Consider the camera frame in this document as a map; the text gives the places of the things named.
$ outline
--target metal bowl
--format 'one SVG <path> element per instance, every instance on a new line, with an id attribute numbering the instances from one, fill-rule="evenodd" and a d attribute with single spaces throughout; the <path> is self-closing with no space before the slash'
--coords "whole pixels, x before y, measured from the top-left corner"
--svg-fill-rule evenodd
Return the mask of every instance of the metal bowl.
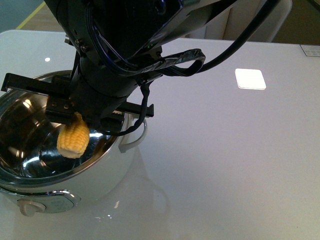
<path id="1" fill-rule="evenodd" d="M 50 82 L 54 75 L 69 76 L 70 71 L 37 79 Z M 63 181 L 99 160 L 117 139 L 91 129 L 84 154 L 76 159 L 63 157 L 57 151 L 63 125 L 46 118 L 46 103 L 46 96 L 19 90 L 0 98 L 0 184 L 41 186 Z"/>

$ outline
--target stainless steel pot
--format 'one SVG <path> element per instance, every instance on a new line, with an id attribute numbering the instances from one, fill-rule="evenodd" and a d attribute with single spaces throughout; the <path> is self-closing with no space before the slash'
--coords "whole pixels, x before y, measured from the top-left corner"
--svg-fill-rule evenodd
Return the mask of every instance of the stainless steel pot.
<path id="1" fill-rule="evenodd" d="M 69 76 L 70 71 L 42 75 Z M 57 149 L 61 124 L 45 116 L 47 97 L 11 90 L 0 98 L 0 192 L 20 207 L 22 214 L 58 213 L 99 199 L 126 174 L 135 151 L 147 133 L 129 143 L 132 134 L 115 137 L 90 130 L 89 145 L 80 158 L 68 159 Z M 124 114 L 122 130 L 133 116 Z"/>

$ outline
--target screw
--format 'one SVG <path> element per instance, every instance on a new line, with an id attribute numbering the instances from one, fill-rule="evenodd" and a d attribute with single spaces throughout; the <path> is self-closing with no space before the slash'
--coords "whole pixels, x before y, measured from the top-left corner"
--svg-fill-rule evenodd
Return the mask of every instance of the screw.
<path id="1" fill-rule="evenodd" d="M 75 45 L 77 46 L 77 47 L 80 47 L 81 45 L 82 45 L 82 41 L 81 40 L 75 40 Z"/>
<path id="2" fill-rule="evenodd" d="M 86 53 L 86 52 L 88 52 L 88 50 L 89 50 L 89 48 L 88 48 L 87 45 L 82 45 L 80 48 L 81 48 L 81 51 L 82 51 L 83 53 Z"/>

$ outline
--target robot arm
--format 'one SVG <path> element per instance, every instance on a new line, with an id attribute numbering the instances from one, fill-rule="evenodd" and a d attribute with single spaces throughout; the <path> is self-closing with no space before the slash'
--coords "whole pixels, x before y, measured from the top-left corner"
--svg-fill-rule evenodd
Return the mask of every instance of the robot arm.
<path id="1" fill-rule="evenodd" d="M 161 56 L 163 44 L 206 25 L 236 1 L 45 0 L 69 44 L 76 48 L 70 79 L 55 77 L 48 83 L 57 88 L 53 91 L 52 85 L 40 87 L 36 80 L 19 80 L 9 74 L 2 90 L 17 88 L 47 94 L 46 114 L 52 122 L 67 124 L 73 113 L 79 112 L 90 128 L 114 135 L 128 132 L 112 129 L 118 117 L 113 111 L 135 111 L 140 118 L 132 132 L 144 117 L 153 116 L 152 106 L 147 107 L 152 81 L 162 75 L 191 76 L 219 64 L 244 44 L 279 0 L 268 0 L 257 15 L 260 20 L 255 27 L 248 27 L 247 33 L 214 61 L 204 65 L 200 49 Z M 194 63 L 186 69 L 176 66 L 187 61 Z M 141 106 L 126 102 L 137 87 L 143 94 Z M 50 101 L 70 107 L 51 107 Z"/>

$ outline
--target white chair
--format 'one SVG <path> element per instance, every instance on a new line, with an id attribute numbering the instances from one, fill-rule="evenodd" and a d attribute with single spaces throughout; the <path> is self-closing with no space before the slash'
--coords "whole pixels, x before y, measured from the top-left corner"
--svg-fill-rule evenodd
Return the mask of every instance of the white chair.
<path id="1" fill-rule="evenodd" d="M 266 0 L 238 0 L 228 9 L 190 34 L 187 38 L 235 40 L 248 26 Z M 292 0 L 281 0 L 273 12 L 251 36 L 252 42 L 271 42 L 287 18 Z"/>

